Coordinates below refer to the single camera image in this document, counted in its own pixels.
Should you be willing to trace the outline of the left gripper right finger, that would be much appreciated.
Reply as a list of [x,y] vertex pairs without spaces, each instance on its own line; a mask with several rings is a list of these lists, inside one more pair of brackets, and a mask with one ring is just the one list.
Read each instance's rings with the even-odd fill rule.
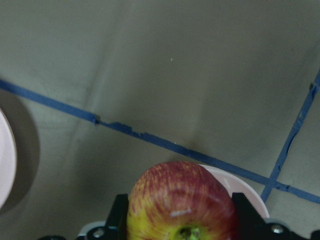
[[259,231],[266,223],[246,195],[233,192],[231,197],[237,212],[240,240],[258,240]]

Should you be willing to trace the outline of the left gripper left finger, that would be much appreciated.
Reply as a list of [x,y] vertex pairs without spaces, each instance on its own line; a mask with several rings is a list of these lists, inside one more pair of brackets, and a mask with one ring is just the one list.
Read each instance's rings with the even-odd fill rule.
[[128,194],[118,194],[114,199],[110,213],[104,225],[106,240],[127,239],[128,207]]

